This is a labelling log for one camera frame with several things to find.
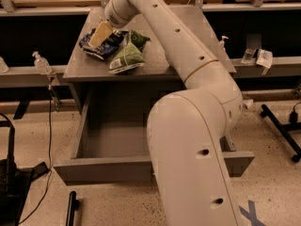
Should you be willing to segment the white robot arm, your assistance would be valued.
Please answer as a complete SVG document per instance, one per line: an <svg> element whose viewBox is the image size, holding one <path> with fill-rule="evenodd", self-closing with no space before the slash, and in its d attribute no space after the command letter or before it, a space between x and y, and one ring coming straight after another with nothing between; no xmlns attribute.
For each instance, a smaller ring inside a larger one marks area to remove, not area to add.
<svg viewBox="0 0 301 226"><path fill-rule="evenodd" d="M164 0L110 0L115 28L142 14L185 88L161 98L148 117L150 158L168 226L244 226L220 140L237 123L240 89Z"/></svg>

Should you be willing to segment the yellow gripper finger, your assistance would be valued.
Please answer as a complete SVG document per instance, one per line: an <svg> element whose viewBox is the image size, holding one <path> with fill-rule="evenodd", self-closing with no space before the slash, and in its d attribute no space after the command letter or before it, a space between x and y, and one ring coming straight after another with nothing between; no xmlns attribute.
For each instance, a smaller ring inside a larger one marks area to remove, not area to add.
<svg viewBox="0 0 301 226"><path fill-rule="evenodd" d="M95 29L95 32L90 38L89 46L96 48L101 45L111 34L113 33L113 27L109 22L100 22Z"/></svg>

